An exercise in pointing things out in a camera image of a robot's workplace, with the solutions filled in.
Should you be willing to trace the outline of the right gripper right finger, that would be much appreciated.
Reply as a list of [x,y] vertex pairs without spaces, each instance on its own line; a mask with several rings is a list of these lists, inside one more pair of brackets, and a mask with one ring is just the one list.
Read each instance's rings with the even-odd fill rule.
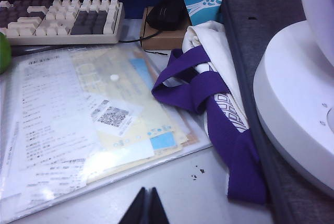
[[142,223],[169,224],[168,217],[155,187],[145,191]]

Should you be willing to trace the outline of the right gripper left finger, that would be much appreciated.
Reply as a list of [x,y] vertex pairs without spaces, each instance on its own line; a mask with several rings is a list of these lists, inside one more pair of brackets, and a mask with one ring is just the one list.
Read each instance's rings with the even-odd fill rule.
[[118,223],[119,224],[141,223],[141,219],[144,215],[145,199],[146,199],[146,189],[142,187]]

